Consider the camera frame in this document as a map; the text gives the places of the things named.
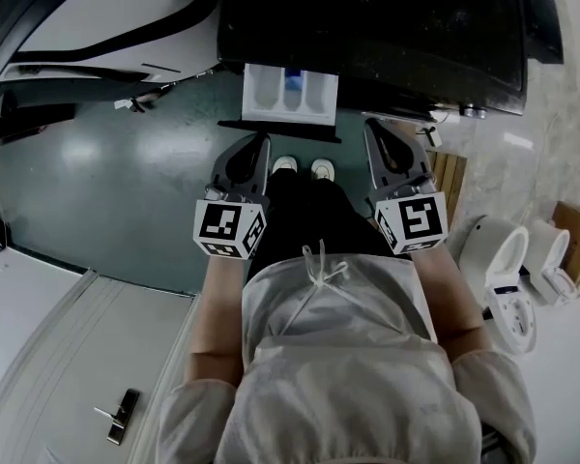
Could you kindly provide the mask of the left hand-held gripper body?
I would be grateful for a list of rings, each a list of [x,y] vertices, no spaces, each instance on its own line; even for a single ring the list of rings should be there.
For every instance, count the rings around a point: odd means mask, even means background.
[[[254,191],[207,185],[195,206],[193,240],[209,256],[248,260],[267,226],[269,198]]]

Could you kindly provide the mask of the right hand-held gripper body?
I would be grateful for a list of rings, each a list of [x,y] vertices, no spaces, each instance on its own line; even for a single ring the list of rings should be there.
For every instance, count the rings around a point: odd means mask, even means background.
[[[373,177],[372,185],[371,220],[394,255],[430,249],[447,238],[446,197],[436,189],[433,175]]]

